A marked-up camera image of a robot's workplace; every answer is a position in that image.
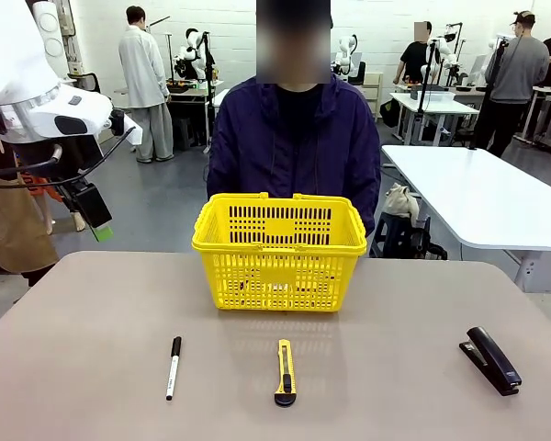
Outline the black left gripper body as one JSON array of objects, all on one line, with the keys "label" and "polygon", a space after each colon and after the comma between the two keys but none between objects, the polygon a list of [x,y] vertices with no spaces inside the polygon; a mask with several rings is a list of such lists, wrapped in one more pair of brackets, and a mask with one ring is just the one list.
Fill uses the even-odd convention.
[{"label": "black left gripper body", "polygon": [[97,187],[75,181],[62,185],[62,199],[71,212],[78,212],[91,228],[100,228],[112,220],[112,215]]}]

